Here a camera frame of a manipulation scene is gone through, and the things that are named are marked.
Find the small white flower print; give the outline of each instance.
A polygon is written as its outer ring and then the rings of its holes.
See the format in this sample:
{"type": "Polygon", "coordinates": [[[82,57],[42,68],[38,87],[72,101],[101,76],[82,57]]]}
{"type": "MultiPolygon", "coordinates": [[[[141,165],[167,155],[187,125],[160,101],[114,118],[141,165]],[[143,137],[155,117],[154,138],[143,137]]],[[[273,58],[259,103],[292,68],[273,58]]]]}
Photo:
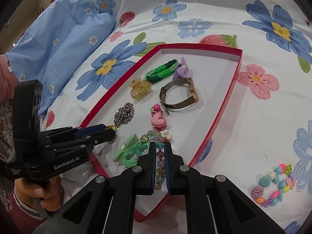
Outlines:
{"type": "Polygon", "coordinates": [[[50,93],[53,94],[54,93],[54,86],[50,85],[50,93]]]}
{"type": "Polygon", "coordinates": [[[91,38],[90,38],[90,44],[92,44],[92,45],[95,45],[96,44],[96,42],[97,42],[97,38],[95,37],[95,36],[92,36],[91,38]]]}
{"type": "Polygon", "coordinates": [[[86,12],[86,14],[90,14],[90,13],[92,12],[92,9],[87,8],[87,9],[85,10],[85,12],[86,12]]]}
{"type": "Polygon", "coordinates": [[[56,39],[53,41],[54,46],[56,46],[58,43],[60,42],[60,40],[56,39]]]}
{"type": "Polygon", "coordinates": [[[25,75],[21,74],[18,79],[20,80],[20,82],[25,81],[25,75]]]}

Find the red sleeve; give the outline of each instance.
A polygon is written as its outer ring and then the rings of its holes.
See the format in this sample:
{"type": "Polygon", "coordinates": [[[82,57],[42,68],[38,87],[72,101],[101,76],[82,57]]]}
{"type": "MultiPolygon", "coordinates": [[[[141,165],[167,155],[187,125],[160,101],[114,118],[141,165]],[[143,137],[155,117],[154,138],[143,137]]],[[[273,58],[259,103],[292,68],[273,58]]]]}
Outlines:
{"type": "Polygon", "coordinates": [[[44,222],[44,220],[35,219],[22,211],[16,204],[13,193],[14,191],[12,191],[10,195],[12,209],[9,211],[9,215],[22,234],[32,234],[33,231],[44,222]]]}

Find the colorful beaded bracelet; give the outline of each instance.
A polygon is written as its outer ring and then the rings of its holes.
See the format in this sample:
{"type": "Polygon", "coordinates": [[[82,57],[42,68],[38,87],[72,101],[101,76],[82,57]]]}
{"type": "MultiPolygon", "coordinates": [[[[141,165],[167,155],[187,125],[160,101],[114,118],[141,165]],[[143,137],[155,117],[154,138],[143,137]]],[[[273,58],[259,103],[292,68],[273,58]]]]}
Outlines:
{"type": "Polygon", "coordinates": [[[292,173],[291,164],[285,165],[280,164],[278,167],[268,173],[268,175],[263,176],[259,180],[259,185],[254,187],[251,191],[252,197],[255,199],[255,202],[258,204],[263,204],[263,207],[268,208],[269,206],[275,206],[278,202],[283,200],[283,193],[288,192],[296,185],[296,179],[294,178],[294,174],[292,173]],[[286,179],[282,179],[280,181],[280,174],[285,173],[287,175],[286,179]],[[278,183],[278,190],[274,191],[269,198],[266,200],[263,198],[264,188],[268,187],[271,182],[273,184],[278,183]]]}
{"type": "Polygon", "coordinates": [[[179,62],[177,60],[171,60],[164,65],[161,65],[147,72],[145,75],[145,80],[149,81],[150,83],[157,83],[160,80],[171,76],[176,71],[178,65],[179,62]]]}

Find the orange bead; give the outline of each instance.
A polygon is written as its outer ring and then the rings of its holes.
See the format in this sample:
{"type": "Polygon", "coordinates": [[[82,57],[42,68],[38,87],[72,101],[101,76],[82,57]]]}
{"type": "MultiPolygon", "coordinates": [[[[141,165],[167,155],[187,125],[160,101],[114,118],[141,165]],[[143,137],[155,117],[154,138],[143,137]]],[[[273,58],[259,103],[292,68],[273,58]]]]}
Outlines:
{"type": "Polygon", "coordinates": [[[263,203],[266,202],[266,199],[263,198],[263,197],[259,197],[259,198],[257,198],[255,201],[256,201],[258,204],[263,204],[263,203]]]}

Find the silver chain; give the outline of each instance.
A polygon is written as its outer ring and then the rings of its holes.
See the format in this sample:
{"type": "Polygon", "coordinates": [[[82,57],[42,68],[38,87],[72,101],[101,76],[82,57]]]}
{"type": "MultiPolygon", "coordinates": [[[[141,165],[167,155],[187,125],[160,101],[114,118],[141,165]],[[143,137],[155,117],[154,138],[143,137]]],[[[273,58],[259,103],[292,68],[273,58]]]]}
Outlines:
{"type": "Polygon", "coordinates": [[[125,103],[123,107],[118,109],[118,112],[115,112],[114,115],[114,124],[117,128],[120,127],[121,124],[128,124],[131,121],[133,115],[135,114],[135,109],[132,103],[125,103]]]}

